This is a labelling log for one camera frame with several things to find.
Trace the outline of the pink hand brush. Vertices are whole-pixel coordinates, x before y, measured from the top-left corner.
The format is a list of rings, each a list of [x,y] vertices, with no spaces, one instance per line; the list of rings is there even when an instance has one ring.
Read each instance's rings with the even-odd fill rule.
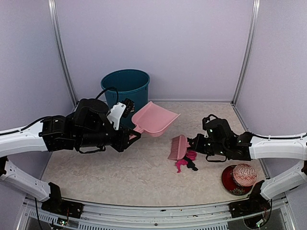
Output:
[[[173,161],[183,159],[189,147],[190,144],[186,136],[179,135],[173,138],[171,143],[171,151],[167,159]]]

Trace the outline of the pink plastic dustpan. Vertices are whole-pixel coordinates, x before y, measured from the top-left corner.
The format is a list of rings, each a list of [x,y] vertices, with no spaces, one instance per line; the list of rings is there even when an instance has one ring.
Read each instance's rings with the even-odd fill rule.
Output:
[[[131,118],[135,125],[134,131],[147,133],[152,137],[159,137],[166,132],[169,126],[180,114],[162,108],[153,102],[149,102]]]

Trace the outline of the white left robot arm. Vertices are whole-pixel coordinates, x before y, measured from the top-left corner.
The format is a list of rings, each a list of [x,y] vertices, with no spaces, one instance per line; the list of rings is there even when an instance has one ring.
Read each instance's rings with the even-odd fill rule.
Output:
[[[94,147],[94,152],[101,152],[106,150],[106,146],[123,152],[140,138],[140,132],[115,127],[105,115],[82,122],[61,115],[43,117],[27,126],[1,133],[0,178],[37,200],[47,202],[55,212],[62,213],[67,209],[67,202],[62,199],[59,186],[19,169],[8,159],[10,155],[60,150],[83,153],[81,149],[86,147]]]

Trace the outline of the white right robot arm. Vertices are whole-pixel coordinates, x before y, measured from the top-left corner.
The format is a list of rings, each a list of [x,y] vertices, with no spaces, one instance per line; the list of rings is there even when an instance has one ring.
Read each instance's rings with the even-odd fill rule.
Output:
[[[236,134],[226,119],[210,114],[202,119],[206,135],[197,134],[188,138],[188,148],[206,156],[220,155],[226,160],[251,161],[278,158],[297,159],[298,163],[285,172],[256,183],[245,202],[248,212],[255,213],[270,200],[285,191],[296,188],[307,181],[307,135],[261,136],[251,132]]]

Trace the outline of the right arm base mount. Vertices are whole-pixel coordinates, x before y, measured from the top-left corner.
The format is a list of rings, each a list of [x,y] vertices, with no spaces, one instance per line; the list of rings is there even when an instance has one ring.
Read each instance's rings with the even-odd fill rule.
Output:
[[[272,201],[260,195],[260,189],[263,183],[264,180],[257,182],[247,199],[229,204],[232,218],[243,217],[271,209]]]

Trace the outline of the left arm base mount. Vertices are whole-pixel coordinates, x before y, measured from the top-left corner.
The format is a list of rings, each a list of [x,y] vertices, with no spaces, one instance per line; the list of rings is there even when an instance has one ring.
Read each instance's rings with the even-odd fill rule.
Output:
[[[60,187],[52,182],[49,197],[41,205],[41,209],[50,213],[79,219],[83,211],[83,204],[80,202],[64,200],[61,197]]]

